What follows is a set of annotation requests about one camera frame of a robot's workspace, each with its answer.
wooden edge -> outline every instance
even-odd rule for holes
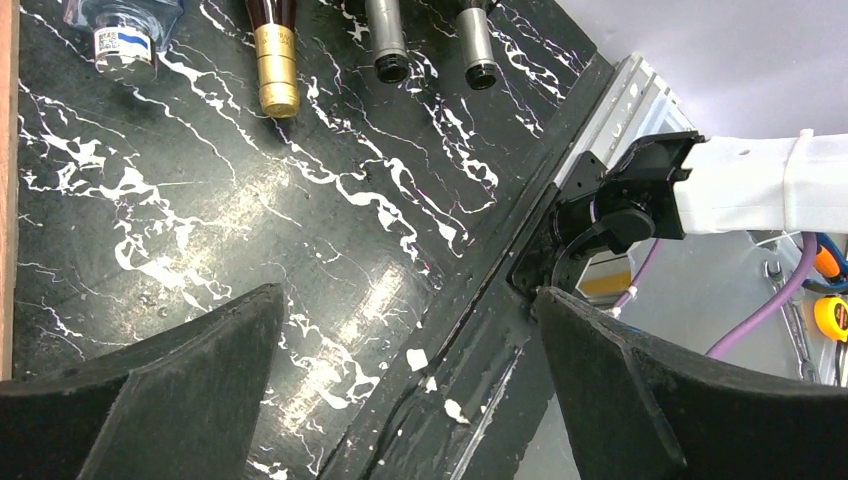
[[[0,380],[12,378],[18,243],[19,0],[0,0]]]

yellow tape measure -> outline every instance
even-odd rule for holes
[[[813,308],[816,325],[823,334],[837,342],[848,341],[848,303],[839,297],[823,297]]]

brown wine bottle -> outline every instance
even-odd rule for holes
[[[266,115],[293,117],[300,109],[295,66],[297,0],[245,0],[259,66],[259,103]]]

black bottle cap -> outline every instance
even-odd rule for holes
[[[485,90],[498,81],[495,66],[491,63],[474,65],[465,71],[465,81],[473,90]]]
[[[409,60],[403,55],[384,55],[374,61],[377,78],[383,83],[398,83],[409,74]]]

clear glass bottle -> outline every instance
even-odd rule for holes
[[[168,48],[183,0],[64,0],[65,23],[94,34],[94,65],[129,84],[156,78],[156,52]]]

